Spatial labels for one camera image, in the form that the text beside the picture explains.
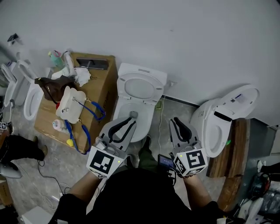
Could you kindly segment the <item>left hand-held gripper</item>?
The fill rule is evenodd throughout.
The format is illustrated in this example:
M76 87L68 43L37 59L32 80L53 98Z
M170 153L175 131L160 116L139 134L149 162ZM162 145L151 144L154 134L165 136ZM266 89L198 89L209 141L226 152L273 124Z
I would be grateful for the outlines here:
M109 178L125 161L136 126L136 119L131 116L105 124L91 146L86 164L89 171L98 178Z

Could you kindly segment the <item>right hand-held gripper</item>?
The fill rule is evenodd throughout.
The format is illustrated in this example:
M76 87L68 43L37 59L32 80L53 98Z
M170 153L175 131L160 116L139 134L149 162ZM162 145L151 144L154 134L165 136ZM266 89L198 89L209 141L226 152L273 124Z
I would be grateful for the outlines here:
M206 150L191 124L184 124L175 117L169 122L169 132L173 145L170 156L179 176L195 175L208 166Z

